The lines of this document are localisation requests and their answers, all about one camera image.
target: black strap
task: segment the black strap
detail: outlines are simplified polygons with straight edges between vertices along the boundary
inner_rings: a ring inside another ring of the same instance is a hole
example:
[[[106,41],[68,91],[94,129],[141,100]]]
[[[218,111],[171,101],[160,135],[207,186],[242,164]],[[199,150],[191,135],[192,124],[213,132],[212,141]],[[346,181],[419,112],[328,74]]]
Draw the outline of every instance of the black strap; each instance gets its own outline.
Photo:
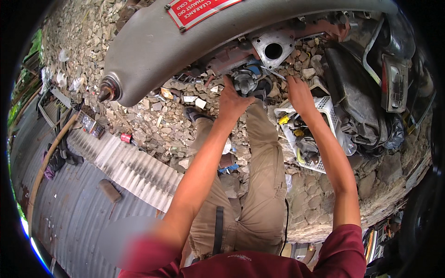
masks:
[[[281,248],[281,252],[279,253],[280,256],[283,253],[284,247],[286,246],[286,241],[287,241],[287,224],[289,223],[289,203],[287,202],[286,198],[284,199],[284,202],[286,203],[286,207],[287,207],[287,217],[286,217],[286,229],[284,230],[284,243],[283,243],[283,247]]]
[[[216,207],[216,221],[215,221],[215,240],[213,242],[212,256],[221,253],[221,246],[223,245],[223,220],[224,220],[224,207]]]

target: corrugated metal sheet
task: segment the corrugated metal sheet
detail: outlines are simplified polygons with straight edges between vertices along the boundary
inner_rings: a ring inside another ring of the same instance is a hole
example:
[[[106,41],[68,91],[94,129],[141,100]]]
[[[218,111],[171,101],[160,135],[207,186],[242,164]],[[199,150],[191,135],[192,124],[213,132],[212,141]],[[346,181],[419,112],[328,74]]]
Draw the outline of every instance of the corrugated metal sheet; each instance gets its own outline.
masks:
[[[182,173],[108,132],[98,140],[76,129],[68,143],[120,186],[158,210],[168,210]]]
[[[25,112],[19,127],[11,150],[11,174],[17,200],[26,203],[42,152],[54,135],[43,136],[49,126],[43,118],[38,120],[32,109]],[[109,179],[87,161],[76,166],[65,164],[52,181],[42,181],[37,193],[33,235],[72,278],[117,277],[119,269],[100,254],[100,232],[123,217],[156,215],[154,207],[116,184],[117,190],[123,190],[123,198],[113,210],[113,204],[98,188],[103,178]]]

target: man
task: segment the man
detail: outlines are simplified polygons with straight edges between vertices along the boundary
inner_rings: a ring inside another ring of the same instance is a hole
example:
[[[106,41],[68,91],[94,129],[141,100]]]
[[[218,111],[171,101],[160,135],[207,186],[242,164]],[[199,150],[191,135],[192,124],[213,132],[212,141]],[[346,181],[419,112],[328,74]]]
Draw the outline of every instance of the man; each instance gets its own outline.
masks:
[[[226,86],[214,122],[194,109],[185,110],[198,128],[193,161],[163,218],[165,225],[136,241],[127,256],[129,271],[121,270],[119,277],[363,277],[366,262],[351,166],[315,108],[307,84],[296,77],[287,77],[287,81],[289,101],[317,142],[336,196],[333,231],[314,271],[297,260],[278,256],[284,243],[287,190],[278,133],[262,102],[239,97],[230,78],[224,77]],[[241,216],[235,221],[216,170],[227,137],[246,109],[252,152],[250,184]],[[187,239],[199,261],[179,269],[180,250]]]

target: leg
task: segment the leg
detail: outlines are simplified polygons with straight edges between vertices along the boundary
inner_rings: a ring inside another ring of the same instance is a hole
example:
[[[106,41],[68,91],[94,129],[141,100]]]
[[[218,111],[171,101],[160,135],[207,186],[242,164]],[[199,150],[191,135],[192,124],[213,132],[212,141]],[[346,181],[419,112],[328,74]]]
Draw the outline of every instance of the leg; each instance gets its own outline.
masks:
[[[196,126],[198,133],[196,140],[191,146],[193,155],[195,155],[202,144],[205,142],[210,130],[212,129],[213,121],[207,118],[199,118],[196,120]],[[190,228],[189,243],[190,247],[196,258],[201,260],[209,258],[213,251],[214,234],[215,234],[215,221],[216,221],[216,207],[224,207],[224,224],[222,234],[222,247],[221,251],[231,252],[233,251],[233,240],[235,237],[235,218],[233,209],[230,205],[229,199],[224,192],[218,175],[215,174],[215,180],[213,181],[211,190],[207,199],[204,201],[198,215],[193,220]]]
[[[236,231],[235,250],[278,254],[283,243],[287,187],[276,127],[256,100],[247,110],[252,159],[249,191]]]

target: wire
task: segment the wire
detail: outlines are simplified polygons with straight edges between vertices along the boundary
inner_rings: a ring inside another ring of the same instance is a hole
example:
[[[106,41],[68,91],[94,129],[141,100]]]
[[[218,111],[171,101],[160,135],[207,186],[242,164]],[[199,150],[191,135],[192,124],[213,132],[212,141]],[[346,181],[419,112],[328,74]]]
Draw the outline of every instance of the wire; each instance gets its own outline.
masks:
[[[287,225],[289,223],[289,203],[287,202],[286,198],[284,198],[284,202],[286,203],[286,207],[287,207],[287,217],[286,217],[286,229],[284,230],[284,243],[283,243],[283,247],[281,248],[281,252],[279,253],[280,256],[283,253],[284,247],[286,246],[286,241],[287,241]]]

